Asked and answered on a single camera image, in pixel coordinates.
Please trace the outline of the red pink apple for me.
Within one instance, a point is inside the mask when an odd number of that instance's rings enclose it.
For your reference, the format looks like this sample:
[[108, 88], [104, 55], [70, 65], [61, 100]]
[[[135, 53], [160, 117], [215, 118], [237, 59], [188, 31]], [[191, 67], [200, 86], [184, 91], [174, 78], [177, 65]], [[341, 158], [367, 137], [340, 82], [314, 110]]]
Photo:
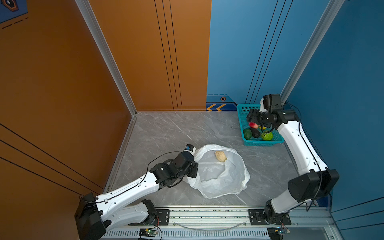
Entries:
[[259, 125], [257, 125], [256, 123], [249, 123], [249, 127], [253, 129], [258, 129]]

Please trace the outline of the green fruit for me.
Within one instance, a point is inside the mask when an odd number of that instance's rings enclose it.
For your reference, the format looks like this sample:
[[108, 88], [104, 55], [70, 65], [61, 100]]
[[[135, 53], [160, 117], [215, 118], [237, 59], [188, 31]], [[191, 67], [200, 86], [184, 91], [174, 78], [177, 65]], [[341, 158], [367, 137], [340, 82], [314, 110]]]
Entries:
[[263, 141], [272, 141], [274, 138], [274, 135], [272, 132], [269, 133], [261, 133], [261, 138]]

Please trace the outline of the dark avocado fruit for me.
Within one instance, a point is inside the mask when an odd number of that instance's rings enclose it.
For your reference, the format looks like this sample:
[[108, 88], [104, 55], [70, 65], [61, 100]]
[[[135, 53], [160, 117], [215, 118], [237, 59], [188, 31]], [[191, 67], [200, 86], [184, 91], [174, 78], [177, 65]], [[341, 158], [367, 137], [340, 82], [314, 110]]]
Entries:
[[258, 129], [253, 129], [253, 128], [250, 128], [250, 131], [252, 133], [252, 137], [257, 139], [261, 136], [261, 133]]

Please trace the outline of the dark green avocado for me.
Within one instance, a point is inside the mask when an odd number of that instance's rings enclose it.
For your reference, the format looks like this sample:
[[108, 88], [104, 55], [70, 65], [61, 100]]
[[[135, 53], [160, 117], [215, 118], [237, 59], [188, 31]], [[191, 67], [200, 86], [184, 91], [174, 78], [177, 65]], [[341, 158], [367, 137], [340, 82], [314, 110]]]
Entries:
[[252, 131], [250, 129], [244, 129], [243, 135], [244, 135], [245, 140], [248, 140], [248, 141], [250, 141], [251, 138], [253, 137]]

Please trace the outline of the white plastic bag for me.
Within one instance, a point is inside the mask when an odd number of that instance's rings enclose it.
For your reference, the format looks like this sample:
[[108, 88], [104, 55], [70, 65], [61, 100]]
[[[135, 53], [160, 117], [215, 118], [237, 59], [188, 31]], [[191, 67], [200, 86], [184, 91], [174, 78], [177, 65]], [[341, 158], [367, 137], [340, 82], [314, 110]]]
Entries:
[[[228, 159], [219, 162], [215, 151], [223, 151]], [[199, 164], [197, 177], [185, 177], [184, 182], [198, 190], [204, 198], [238, 195], [247, 188], [251, 176], [242, 156], [236, 150], [209, 144], [197, 149], [194, 157]]]

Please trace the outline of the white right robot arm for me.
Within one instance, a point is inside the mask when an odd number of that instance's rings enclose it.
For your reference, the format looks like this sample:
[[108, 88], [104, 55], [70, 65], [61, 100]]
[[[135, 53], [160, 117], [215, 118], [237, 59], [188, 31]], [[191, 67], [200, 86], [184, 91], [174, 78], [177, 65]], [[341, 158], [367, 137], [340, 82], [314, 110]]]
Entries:
[[340, 178], [316, 153], [294, 110], [251, 109], [247, 121], [277, 130], [291, 152], [298, 177], [289, 180], [288, 188], [278, 197], [266, 202], [264, 220], [267, 224], [280, 224], [289, 213], [302, 205], [309, 210], [315, 200], [327, 196]]

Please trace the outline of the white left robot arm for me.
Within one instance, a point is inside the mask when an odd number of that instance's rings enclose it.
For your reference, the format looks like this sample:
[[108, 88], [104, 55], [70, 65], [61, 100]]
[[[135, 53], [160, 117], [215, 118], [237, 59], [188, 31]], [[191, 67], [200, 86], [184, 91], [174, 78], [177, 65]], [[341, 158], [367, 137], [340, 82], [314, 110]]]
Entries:
[[183, 178], [196, 178], [199, 164], [192, 145], [175, 159], [156, 164], [137, 180], [106, 194], [80, 196], [75, 221], [81, 240], [99, 240], [109, 230], [129, 224], [150, 225], [157, 210], [144, 197], [178, 185]]

